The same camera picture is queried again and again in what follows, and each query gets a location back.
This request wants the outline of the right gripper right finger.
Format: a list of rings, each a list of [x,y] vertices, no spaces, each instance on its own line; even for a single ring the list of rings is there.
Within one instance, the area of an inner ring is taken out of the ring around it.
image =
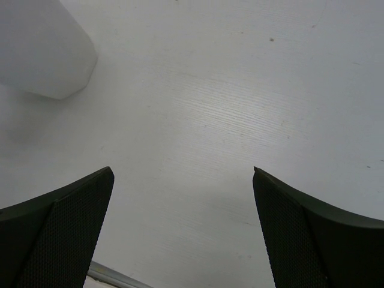
[[[255,167],[276,287],[383,287],[383,221],[332,206]]]

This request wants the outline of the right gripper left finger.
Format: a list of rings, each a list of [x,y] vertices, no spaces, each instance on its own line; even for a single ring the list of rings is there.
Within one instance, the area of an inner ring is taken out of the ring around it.
[[[1,287],[83,287],[114,185],[104,167],[1,209]]]

